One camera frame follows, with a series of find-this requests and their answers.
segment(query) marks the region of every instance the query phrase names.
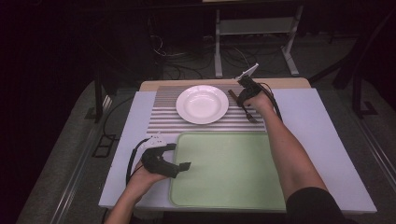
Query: striped placemat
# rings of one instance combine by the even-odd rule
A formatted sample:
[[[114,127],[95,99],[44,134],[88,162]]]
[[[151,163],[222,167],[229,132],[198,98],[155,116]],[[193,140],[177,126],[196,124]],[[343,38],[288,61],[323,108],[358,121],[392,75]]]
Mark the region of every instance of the striped placemat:
[[[176,110],[177,97],[191,86],[161,86],[157,90],[154,106],[151,111],[147,134],[179,134],[184,132],[259,132],[266,131],[262,117],[253,109],[248,112],[260,123],[250,123],[244,110],[238,107],[228,93],[233,90],[239,94],[243,89],[239,85],[212,85],[224,91],[229,100],[226,114],[219,120],[209,124],[193,124],[184,120]]]

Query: wooden table edge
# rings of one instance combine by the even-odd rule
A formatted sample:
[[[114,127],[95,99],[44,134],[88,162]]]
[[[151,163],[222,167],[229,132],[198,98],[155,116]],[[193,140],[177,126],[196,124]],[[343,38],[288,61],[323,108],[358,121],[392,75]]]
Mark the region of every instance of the wooden table edge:
[[[256,82],[264,82],[272,89],[310,89],[308,80],[304,77],[253,78]],[[191,79],[191,80],[155,80],[145,81],[140,91],[157,91],[160,86],[190,86],[237,84],[236,79]]]

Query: floor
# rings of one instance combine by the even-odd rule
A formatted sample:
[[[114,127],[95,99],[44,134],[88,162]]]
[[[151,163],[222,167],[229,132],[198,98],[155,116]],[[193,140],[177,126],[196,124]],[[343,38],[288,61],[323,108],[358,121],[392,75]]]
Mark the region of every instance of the floor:
[[[240,75],[250,65],[259,63],[254,77],[290,77],[289,70],[280,53],[287,40],[282,35],[246,35],[222,39],[224,78]],[[328,35],[306,35],[297,37],[291,51],[301,77],[310,78],[342,59],[355,43],[355,39],[335,39],[331,44]],[[156,49],[166,53],[162,79],[214,78],[213,39],[208,36],[200,45],[199,52],[172,47]],[[376,90],[364,82],[363,100],[369,101],[378,112],[364,117],[363,124],[352,110],[351,88],[336,90],[332,87],[333,72],[314,83],[332,122],[352,159],[363,183],[369,191],[378,212],[375,214],[353,215],[349,218],[360,224],[390,224],[396,222],[396,192],[384,175],[382,167],[373,156],[370,142],[366,141],[362,125],[373,133],[377,143],[395,163],[396,114]],[[25,205],[18,223],[100,223],[108,214],[99,207],[98,201],[106,181],[117,141],[106,158],[92,157],[102,133],[120,136],[129,106],[136,89],[120,89],[113,95],[111,105],[105,106],[105,116],[99,123],[87,119],[90,108],[94,107],[93,84],[91,83],[76,101],[76,105],[66,122],[63,132],[53,149],[43,173],[37,181],[33,193]],[[64,203],[57,210],[59,202]],[[279,223],[283,216],[268,214],[179,214],[179,213],[136,213],[139,217],[156,219],[157,223]]]

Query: white plate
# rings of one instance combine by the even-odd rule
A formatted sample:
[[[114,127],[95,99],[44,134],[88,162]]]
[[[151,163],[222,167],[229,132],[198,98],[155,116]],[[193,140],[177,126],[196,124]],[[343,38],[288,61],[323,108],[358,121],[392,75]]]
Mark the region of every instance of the white plate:
[[[194,86],[183,91],[177,98],[177,113],[186,121],[195,124],[214,122],[228,110],[225,93],[212,86]]]

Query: person's left arm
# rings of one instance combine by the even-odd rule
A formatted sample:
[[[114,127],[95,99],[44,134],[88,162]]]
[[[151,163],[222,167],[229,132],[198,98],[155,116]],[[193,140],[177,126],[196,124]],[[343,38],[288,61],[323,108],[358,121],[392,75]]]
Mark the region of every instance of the person's left arm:
[[[140,201],[142,196],[149,191],[154,183],[165,178],[166,176],[164,175],[150,173],[140,161],[134,168],[134,173],[126,189],[117,200],[116,205],[105,223],[129,223],[134,211],[134,206]]]

